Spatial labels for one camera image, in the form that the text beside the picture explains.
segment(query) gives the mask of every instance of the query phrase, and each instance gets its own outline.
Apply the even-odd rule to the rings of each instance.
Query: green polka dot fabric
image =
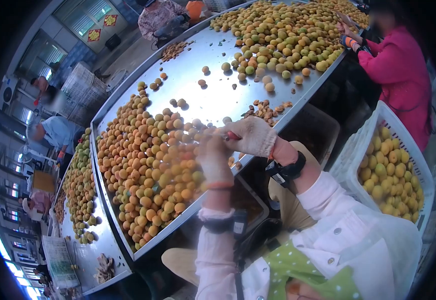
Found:
[[[290,278],[305,282],[325,299],[362,299],[353,282],[351,267],[344,267],[327,280],[308,257],[293,246],[291,240],[272,251],[264,260],[270,266],[268,300],[286,299],[285,285]]]

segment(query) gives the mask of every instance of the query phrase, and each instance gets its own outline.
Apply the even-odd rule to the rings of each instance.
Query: pink jacket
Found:
[[[430,137],[425,125],[431,84],[418,43],[403,26],[393,29],[380,44],[367,42],[376,57],[360,51],[360,65],[381,84],[380,100],[394,111],[420,150],[425,150]]]

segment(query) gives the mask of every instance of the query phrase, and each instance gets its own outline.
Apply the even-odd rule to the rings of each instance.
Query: beige pants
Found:
[[[319,166],[317,160],[299,141],[290,142],[293,147],[301,151],[307,163],[316,164]],[[280,202],[281,221],[283,222],[283,231],[276,237],[280,244],[286,242],[290,238],[287,229],[303,230],[311,227],[316,223],[311,219],[310,215],[303,209],[301,203],[296,196],[288,189],[283,188],[274,179],[270,178],[268,182],[269,196],[273,201]],[[264,246],[254,255],[258,257],[267,255],[269,253],[268,247]],[[196,273],[196,266],[194,264],[197,258],[197,251],[194,249],[171,248],[166,250],[161,256],[163,264],[170,269],[173,273],[186,281],[198,286],[199,279]]]

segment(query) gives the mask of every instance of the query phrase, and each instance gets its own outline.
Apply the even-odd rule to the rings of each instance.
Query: stainless steel table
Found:
[[[61,190],[61,186],[64,182],[62,180],[58,193]],[[97,195],[100,195],[100,190],[96,187]],[[71,263],[78,266],[76,270],[76,275],[81,284],[81,289],[83,295],[89,295],[96,291],[102,290],[119,280],[131,275],[131,268],[126,261],[126,256],[123,255],[118,243],[115,239],[115,235],[111,230],[110,222],[106,216],[103,209],[103,196],[94,197],[94,209],[95,212],[93,216],[96,217],[98,224],[89,226],[85,229],[86,231],[93,232],[95,240],[91,244],[80,244],[77,239],[74,238],[73,222],[70,220],[70,213],[66,207],[68,199],[65,199],[64,208],[65,214],[63,219],[63,224],[59,224],[59,232],[61,237],[70,236],[70,240],[66,241],[66,247],[68,248],[68,253],[70,254]],[[93,277],[97,273],[96,268],[99,267],[97,258],[103,253],[107,258],[113,258],[115,276],[106,281],[103,284],[98,284],[96,279]]]
[[[228,11],[248,7],[253,2],[238,5]],[[101,131],[106,130],[107,123],[116,117],[118,107],[127,103],[130,100],[131,94],[138,93],[137,83],[139,81],[144,81],[149,86],[156,78],[159,78],[161,72],[167,74],[167,79],[163,80],[163,83],[155,91],[150,88],[147,89],[151,105],[146,110],[151,115],[162,113],[163,109],[170,108],[173,112],[178,111],[180,113],[184,123],[198,118],[203,124],[213,123],[213,125],[221,127],[223,126],[222,119],[224,117],[231,117],[233,121],[241,119],[241,115],[249,110],[248,106],[256,99],[260,101],[269,99],[271,108],[281,105],[282,102],[291,101],[293,107],[286,108],[283,114],[275,118],[279,122],[275,125],[274,129],[280,132],[310,100],[312,95],[326,81],[347,53],[347,51],[344,51],[323,73],[311,69],[311,75],[304,76],[302,85],[296,85],[293,81],[295,75],[301,75],[299,70],[292,71],[291,79],[283,79],[281,74],[267,70],[267,75],[272,77],[275,84],[275,91],[269,93],[265,90],[263,82],[254,82],[255,75],[247,76],[245,81],[239,81],[236,69],[232,69],[229,72],[221,70],[222,63],[232,62],[234,60],[233,55],[241,51],[239,47],[235,47],[236,37],[231,31],[215,32],[210,30],[209,24],[213,18],[215,16],[191,27],[169,43],[194,41],[191,45],[186,46],[185,50],[176,59],[161,63],[161,54],[167,45],[169,45],[167,44],[131,73],[104,103],[92,120],[90,140],[95,141],[95,138],[100,135]],[[209,75],[203,75],[201,71],[203,66],[209,67]],[[200,79],[206,81],[206,88],[198,85],[197,81]],[[237,85],[236,90],[233,90],[233,84]],[[173,108],[169,104],[170,99],[178,100],[180,98],[186,100],[189,104],[189,109]],[[95,142],[92,142],[91,145],[93,152],[96,153]],[[238,154],[234,153],[233,155],[235,161],[238,161]],[[252,158],[253,156],[251,155],[245,155],[240,159],[240,162],[245,166]],[[94,156],[95,166],[97,166],[97,159]],[[234,175],[239,172],[235,167],[232,168],[232,171]],[[95,178],[97,179],[96,183],[100,184],[101,189],[104,191],[103,202],[106,203],[119,236],[133,260],[137,260],[188,218],[196,214],[206,194],[193,202],[190,207],[171,222],[170,225],[161,230],[149,243],[133,253],[127,242],[129,239],[128,234],[124,233],[119,226],[117,217],[119,213],[118,207],[111,202],[114,193],[107,192],[106,182],[102,176],[96,176]]]

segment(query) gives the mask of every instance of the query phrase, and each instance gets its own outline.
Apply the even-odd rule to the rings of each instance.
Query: fan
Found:
[[[48,165],[50,165],[50,166],[55,166],[56,163],[57,163],[57,161],[55,159],[49,158],[47,156],[44,156],[43,154],[41,154],[41,153],[31,149],[29,144],[24,144],[20,148],[20,152],[23,154],[23,156],[21,157],[21,161],[23,163],[29,163],[30,161],[32,161],[34,159],[33,156],[39,157],[39,158],[43,158],[43,159],[47,159],[48,160]]]

